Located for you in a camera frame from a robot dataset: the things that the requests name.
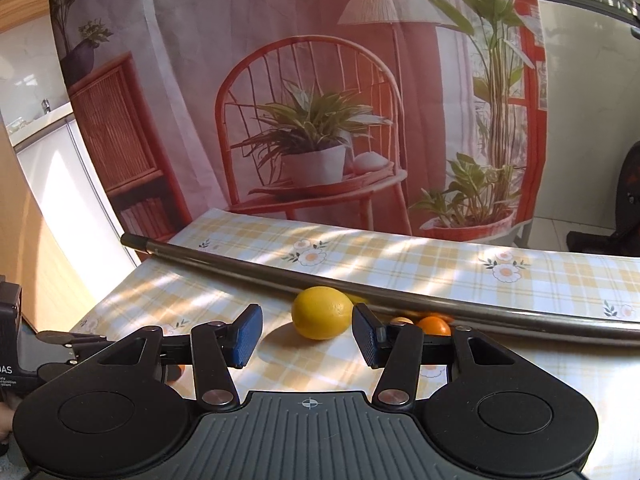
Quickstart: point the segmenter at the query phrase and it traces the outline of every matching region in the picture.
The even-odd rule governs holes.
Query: white pot
[[[282,162],[296,186],[322,186],[342,181],[345,153],[346,148],[340,145],[320,152],[283,155]]]

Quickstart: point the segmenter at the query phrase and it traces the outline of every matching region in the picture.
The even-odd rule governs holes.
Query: red chair
[[[235,145],[262,131],[256,105],[288,103],[283,81],[314,91],[357,90],[374,114],[392,121],[369,128],[369,137],[353,139],[353,155],[377,152],[390,162],[387,168],[338,184],[291,189],[279,159],[261,168],[255,154]],[[230,196],[229,211],[242,214],[284,212],[295,220],[301,208],[359,202],[362,229],[373,230],[372,197],[391,188],[398,203],[402,234],[411,235],[401,183],[407,173],[399,166],[398,123],[402,103],[398,85],[388,67],[372,52],[352,41],[331,36],[293,36],[249,54],[222,83],[215,105],[216,126]]]

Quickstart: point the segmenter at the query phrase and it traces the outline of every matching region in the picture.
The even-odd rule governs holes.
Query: gray ribbed plate
[[[239,411],[204,416],[178,453],[130,480],[481,478],[446,462],[409,416],[379,412],[361,393],[257,392]]]

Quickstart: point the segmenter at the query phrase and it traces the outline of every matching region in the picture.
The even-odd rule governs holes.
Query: metal pole
[[[434,298],[236,260],[227,256],[157,242],[137,235],[124,234],[121,242],[124,246],[153,254],[162,260],[293,294],[310,286],[330,286],[366,298],[367,304],[374,312],[390,316],[420,317],[428,312],[437,312],[451,316],[455,320],[453,325],[469,325],[486,332],[610,346],[640,347],[640,323],[564,316],[470,301]]]

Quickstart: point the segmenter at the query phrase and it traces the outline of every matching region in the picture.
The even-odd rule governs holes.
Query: yellow checkered tablecloth
[[[421,292],[432,296],[590,317],[640,319],[640,264],[632,258],[496,248],[411,238],[210,210],[172,243],[268,266]],[[327,342],[298,336],[292,296],[204,274],[154,258],[129,275],[75,330],[121,338],[148,324],[166,335],[231,321],[249,304],[264,330],[249,365],[232,370],[249,390],[363,390],[368,369],[350,332]],[[584,473],[591,480],[640,478],[640,352],[500,338],[514,351],[582,392],[596,407],[600,434]],[[446,382],[443,367],[422,367],[420,396]],[[190,373],[176,384],[193,397]]]

